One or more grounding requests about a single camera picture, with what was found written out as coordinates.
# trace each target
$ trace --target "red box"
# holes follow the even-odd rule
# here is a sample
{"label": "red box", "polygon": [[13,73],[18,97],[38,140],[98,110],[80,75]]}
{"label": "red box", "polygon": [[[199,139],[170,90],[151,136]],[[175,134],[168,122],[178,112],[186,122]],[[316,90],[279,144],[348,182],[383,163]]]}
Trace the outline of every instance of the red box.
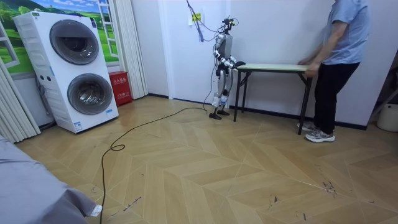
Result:
{"label": "red box", "polygon": [[111,72],[109,73],[109,77],[111,79],[116,105],[120,106],[125,103],[132,102],[129,80],[127,79],[127,72]]}

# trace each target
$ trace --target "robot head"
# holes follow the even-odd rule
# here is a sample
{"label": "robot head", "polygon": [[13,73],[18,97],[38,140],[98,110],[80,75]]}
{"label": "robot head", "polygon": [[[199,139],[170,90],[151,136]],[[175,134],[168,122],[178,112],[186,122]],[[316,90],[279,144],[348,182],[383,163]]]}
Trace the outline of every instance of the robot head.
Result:
{"label": "robot head", "polygon": [[223,24],[224,24],[225,34],[228,34],[228,32],[232,29],[232,26],[235,26],[234,19],[230,18],[224,19]]}

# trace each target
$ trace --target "white appliance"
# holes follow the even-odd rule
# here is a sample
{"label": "white appliance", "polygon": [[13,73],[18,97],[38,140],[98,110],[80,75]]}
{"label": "white appliance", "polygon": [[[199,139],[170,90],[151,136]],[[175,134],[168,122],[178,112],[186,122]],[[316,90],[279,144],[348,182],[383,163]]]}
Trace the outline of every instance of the white appliance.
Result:
{"label": "white appliance", "polygon": [[14,22],[60,127],[78,133],[119,115],[94,21],[28,12]]}

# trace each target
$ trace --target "wooden floor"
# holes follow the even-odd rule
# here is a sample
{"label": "wooden floor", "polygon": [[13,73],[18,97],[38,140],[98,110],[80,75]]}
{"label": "wooden floor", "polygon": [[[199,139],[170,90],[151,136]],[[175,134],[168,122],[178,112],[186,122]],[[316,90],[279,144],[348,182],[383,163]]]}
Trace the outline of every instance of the wooden floor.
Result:
{"label": "wooden floor", "polygon": [[[201,107],[147,96],[97,128],[53,127],[17,146],[100,204],[109,145],[189,106]],[[292,119],[200,110],[138,128],[105,157],[104,223],[398,223],[398,134],[337,128],[336,142],[313,144],[296,132]]]}

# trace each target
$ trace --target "sneaker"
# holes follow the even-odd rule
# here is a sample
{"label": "sneaker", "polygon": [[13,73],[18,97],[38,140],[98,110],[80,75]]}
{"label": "sneaker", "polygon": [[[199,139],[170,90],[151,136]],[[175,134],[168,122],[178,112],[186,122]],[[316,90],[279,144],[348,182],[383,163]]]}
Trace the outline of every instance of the sneaker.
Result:
{"label": "sneaker", "polygon": [[319,130],[319,128],[316,127],[313,123],[304,122],[303,131],[317,131],[317,130]]}
{"label": "sneaker", "polygon": [[316,130],[311,132],[310,134],[306,134],[305,137],[309,141],[316,143],[333,142],[336,139],[334,134],[326,134],[321,130]]}

